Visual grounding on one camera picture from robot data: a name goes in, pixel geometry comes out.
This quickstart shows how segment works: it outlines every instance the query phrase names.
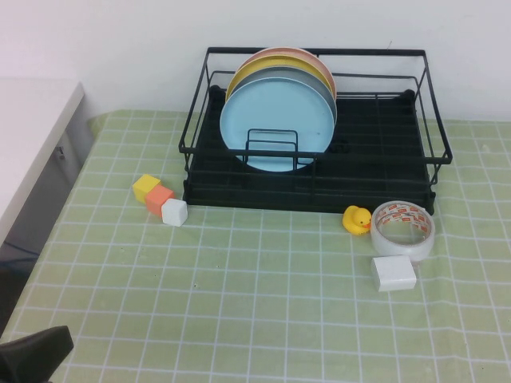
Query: packing tape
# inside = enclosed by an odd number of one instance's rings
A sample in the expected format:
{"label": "packing tape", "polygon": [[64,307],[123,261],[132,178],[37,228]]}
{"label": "packing tape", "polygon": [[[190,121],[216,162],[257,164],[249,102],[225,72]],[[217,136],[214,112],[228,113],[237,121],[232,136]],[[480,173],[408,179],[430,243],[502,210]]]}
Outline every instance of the packing tape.
{"label": "packing tape", "polygon": [[[422,239],[416,243],[395,242],[382,233],[384,225],[390,222],[408,222],[419,229]],[[413,263],[426,258],[434,245],[434,222],[422,207],[404,201],[391,201],[376,208],[371,218],[370,237],[374,249],[380,255],[408,255]]]}

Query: yellow block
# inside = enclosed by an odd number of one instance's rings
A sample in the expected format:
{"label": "yellow block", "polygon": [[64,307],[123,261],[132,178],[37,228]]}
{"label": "yellow block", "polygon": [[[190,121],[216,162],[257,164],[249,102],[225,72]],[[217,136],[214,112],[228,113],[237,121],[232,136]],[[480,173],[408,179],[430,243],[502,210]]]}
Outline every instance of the yellow block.
{"label": "yellow block", "polygon": [[159,184],[161,184],[159,179],[150,176],[149,174],[144,174],[136,183],[133,184],[133,193],[135,193],[137,201],[145,203],[145,196],[147,193]]}

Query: white wall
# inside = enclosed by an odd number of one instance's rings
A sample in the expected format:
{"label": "white wall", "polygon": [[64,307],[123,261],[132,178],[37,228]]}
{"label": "white wall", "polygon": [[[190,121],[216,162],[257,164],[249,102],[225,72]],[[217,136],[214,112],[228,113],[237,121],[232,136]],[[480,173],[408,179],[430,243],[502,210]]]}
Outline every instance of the white wall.
{"label": "white wall", "polygon": [[442,115],[511,120],[509,0],[0,0],[0,75],[77,77],[84,115],[186,110],[209,45],[426,49]]}

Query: gray plate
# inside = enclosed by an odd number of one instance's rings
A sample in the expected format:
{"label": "gray plate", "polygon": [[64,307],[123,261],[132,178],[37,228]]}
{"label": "gray plate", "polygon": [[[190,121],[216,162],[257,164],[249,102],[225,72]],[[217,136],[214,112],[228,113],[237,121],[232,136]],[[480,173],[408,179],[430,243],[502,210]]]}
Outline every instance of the gray plate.
{"label": "gray plate", "polygon": [[240,83],[232,90],[231,94],[233,94],[236,90],[250,82],[261,80],[263,78],[272,77],[290,78],[292,80],[300,81],[305,85],[309,85],[311,88],[313,88],[313,90],[318,92],[322,98],[325,99],[325,101],[328,104],[328,107],[332,112],[335,124],[335,122],[337,121],[337,107],[335,106],[335,99],[332,96],[331,91],[316,76],[299,68],[295,68],[292,66],[271,66],[269,68],[260,69],[254,73],[249,74],[242,81],[240,81]]}

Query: yellow plate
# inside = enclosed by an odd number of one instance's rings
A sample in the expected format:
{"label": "yellow plate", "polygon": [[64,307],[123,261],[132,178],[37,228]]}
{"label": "yellow plate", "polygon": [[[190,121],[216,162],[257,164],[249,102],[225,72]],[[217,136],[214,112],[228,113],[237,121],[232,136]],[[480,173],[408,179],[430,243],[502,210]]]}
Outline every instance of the yellow plate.
{"label": "yellow plate", "polygon": [[275,56],[256,58],[254,61],[250,61],[246,65],[243,65],[241,68],[239,68],[227,88],[225,100],[227,100],[231,96],[232,90],[240,83],[240,81],[242,81],[249,74],[252,74],[257,70],[267,68],[269,66],[282,65],[294,66],[295,68],[300,68],[302,70],[309,72],[310,74],[313,74],[328,87],[330,92],[332,92],[332,88],[328,83],[327,78],[312,64],[309,64],[308,62],[301,60],[299,58],[288,56],[286,54],[276,54]]}

